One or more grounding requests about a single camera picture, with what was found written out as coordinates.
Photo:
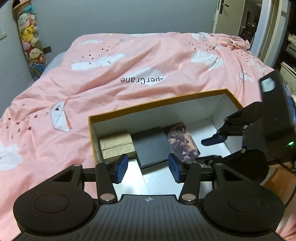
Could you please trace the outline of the small brown cardboard box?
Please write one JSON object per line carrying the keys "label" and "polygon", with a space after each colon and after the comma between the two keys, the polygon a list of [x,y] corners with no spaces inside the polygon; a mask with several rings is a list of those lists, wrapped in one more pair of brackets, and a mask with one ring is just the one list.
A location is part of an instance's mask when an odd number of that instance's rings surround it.
{"label": "small brown cardboard box", "polygon": [[116,133],[99,139],[102,159],[106,163],[115,162],[122,154],[129,159],[136,156],[135,147],[130,133]]}

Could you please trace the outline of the white glasses case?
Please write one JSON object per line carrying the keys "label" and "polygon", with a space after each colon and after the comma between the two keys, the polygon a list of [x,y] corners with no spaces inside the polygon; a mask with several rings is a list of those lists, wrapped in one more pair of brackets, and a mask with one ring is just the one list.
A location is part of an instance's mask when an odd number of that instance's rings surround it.
{"label": "white glasses case", "polygon": [[142,172],[139,168],[136,159],[131,159],[128,162],[128,168],[121,183],[113,184],[118,199],[121,199],[123,194],[132,195],[147,195],[149,190],[146,186]]}

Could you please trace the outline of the anime print card box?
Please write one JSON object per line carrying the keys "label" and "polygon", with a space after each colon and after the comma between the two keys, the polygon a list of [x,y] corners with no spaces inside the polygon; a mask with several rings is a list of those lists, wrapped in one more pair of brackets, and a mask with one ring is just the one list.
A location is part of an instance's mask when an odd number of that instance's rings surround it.
{"label": "anime print card box", "polygon": [[192,163],[200,151],[184,123],[177,123],[163,128],[171,150],[181,162]]}

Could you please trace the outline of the dark grey box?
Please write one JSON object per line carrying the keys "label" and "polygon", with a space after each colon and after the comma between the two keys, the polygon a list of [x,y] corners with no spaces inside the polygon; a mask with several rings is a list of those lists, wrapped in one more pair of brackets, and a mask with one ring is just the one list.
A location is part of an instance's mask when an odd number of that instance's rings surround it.
{"label": "dark grey box", "polygon": [[167,161],[171,153],[171,146],[162,128],[134,133],[132,141],[142,170]]}

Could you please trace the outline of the orange cardboard storage box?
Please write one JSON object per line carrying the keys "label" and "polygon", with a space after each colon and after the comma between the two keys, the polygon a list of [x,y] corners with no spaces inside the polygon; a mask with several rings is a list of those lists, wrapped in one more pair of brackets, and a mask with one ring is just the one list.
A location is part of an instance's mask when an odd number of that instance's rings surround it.
{"label": "orange cardboard storage box", "polygon": [[[93,155],[96,163],[103,161],[99,138],[114,133],[137,133],[151,128],[184,123],[202,156],[228,156],[242,147],[242,137],[228,137],[226,142],[204,146],[201,140],[209,138],[224,124],[227,116],[242,109],[238,100],[227,90],[212,90],[196,94],[152,101],[88,119]],[[182,184],[173,179],[166,163],[142,172],[147,195],[179,195]]]}

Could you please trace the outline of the pink cloud-print duvet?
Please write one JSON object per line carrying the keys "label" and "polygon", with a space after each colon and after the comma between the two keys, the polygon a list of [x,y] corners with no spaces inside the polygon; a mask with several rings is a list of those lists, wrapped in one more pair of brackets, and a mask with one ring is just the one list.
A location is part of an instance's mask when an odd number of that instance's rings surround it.
{"label": "pink cloud-print duvet", "polygon": [[13,204],[64,168],[95,164],[91,115],[215,89],[260,100],[272,69],[240,37],[210,33],[91,34],[17,96],[1,117],[1,240],[19,234]]}

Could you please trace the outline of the hanging stack of plush toys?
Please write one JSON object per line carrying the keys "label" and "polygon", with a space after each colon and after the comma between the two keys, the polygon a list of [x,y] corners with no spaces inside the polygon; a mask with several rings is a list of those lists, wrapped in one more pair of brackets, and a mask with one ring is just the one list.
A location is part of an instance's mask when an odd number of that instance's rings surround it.
{"label": "hanging stack of plush toys", "polygon": [[29,71],[33,80],[36,81],[47,67],[39,36],[36,8],[30,0],[13,1],[12,11]]}

